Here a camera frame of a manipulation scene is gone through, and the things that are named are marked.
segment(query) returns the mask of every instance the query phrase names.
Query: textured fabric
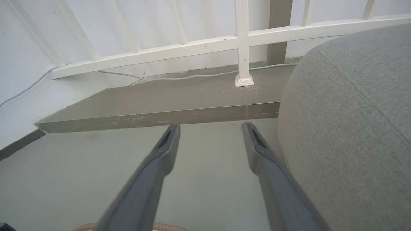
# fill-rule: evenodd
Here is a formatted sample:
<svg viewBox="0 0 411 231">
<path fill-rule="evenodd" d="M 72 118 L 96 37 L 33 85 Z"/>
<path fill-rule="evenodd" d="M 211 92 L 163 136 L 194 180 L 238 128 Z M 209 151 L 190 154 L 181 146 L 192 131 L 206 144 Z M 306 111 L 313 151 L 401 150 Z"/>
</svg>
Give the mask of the textured fabric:
<svg viewBox="0 0 411 231">
<path fill-rule="evenodd" d="M 308 52 L 279 110 L 290 171 L 334 231 L 411 230 L 411 24 Z"/>
</svg>

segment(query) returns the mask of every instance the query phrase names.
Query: post base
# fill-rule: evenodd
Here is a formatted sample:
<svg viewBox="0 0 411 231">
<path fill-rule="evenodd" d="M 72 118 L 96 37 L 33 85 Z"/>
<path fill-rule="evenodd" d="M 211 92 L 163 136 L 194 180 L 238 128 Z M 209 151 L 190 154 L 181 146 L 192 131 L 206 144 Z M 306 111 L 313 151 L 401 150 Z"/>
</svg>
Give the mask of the post base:
<svg viewBox="0 0 411 231">
<path fill-rule="evenodd" d="M 245 78 L 245 79 L 240 79 L 239 76 L 237 75 L 235 80 L 236 80 L 236 87 L 254 85 L 253 76 L 251 74 L 248 74 L 248 78 Z"/>
</svg>

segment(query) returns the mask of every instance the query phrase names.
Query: tan object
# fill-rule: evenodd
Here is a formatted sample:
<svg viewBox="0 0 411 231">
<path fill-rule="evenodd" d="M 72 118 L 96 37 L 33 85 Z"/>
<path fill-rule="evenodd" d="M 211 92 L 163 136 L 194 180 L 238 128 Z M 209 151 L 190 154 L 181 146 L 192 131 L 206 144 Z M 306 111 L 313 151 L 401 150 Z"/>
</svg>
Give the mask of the tan object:
<svg viewBox="0 0 411 231">
<path fill-rule="evenodd" d="M 97 223 L 89 223 L 82 226 L 79 226 L 73 231 L 92 231 L 93 228 L 96 226 Z M 188 231 L 183 227 L 175 226 L 171 224 L 163 224 L 163 223 L 154 223 L 153 231 Z"/>
</svg>

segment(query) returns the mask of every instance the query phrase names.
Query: white railing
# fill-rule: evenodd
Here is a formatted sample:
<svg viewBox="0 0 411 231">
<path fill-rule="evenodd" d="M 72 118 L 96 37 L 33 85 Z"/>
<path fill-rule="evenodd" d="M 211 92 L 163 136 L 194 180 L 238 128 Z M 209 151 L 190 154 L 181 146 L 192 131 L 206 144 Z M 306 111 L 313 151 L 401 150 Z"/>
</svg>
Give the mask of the white railing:
<svg viewBox="0 0 411 231">
<path fill-rule="evenodd" d="M 130 52 L 109 57 L 100 57 L 83 31 L 80 23 L 75 18 L 66 0 L 56 0 L 63 13 L 64 21 L 74 29 L 73 32 L 79 38 L 82 46 L 90 57 L 89 61 L 66 65 L 31 20 L 29 15 L 25 12 L 23 7 L 21 7 L 18 0 L 6 1 L 33 35 L 34 39 L 36 39 L 38 44 L 45 50 L 50 59 L 59 67 L 51 72 L 53 79 L 114 67 L 237 49 L 239 72 L 236 76 L 236 86 L 253 85 L 254 82 L 252 76 L 249 74 L 250 46 L 347 35 L 364 30 L 411 23 L 411 14 L 372 17 L 374 0 L 367 1 L 362 18 L 311 23 L 314 0 L 306 0 L 302 25 L 249 32 L 248 0 L 236 0 L 237 35 L 188 41 L 184 32 L 178 0 L 171 0 L 183 44 L 141 50 L 138 38 L 131 30 L 130 24 L 125 17 L 124 11 L 118 3 L 118 0 L 112 0 L 117 17 L 127 36 Z"/>
</svg>

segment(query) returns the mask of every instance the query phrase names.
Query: railing post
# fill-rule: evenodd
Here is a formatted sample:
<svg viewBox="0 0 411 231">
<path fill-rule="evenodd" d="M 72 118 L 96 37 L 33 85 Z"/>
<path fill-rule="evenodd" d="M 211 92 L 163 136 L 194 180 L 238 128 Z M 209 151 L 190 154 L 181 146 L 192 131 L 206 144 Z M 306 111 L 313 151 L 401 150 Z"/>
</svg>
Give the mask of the railing post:
<svg viewBox="0 0 411 231">
<path fill-rule="evenodd" d="M 249 73 L 248 0 L 236 0 L 238 75 L 236 87 L 254 85 Z"/>
</svg>

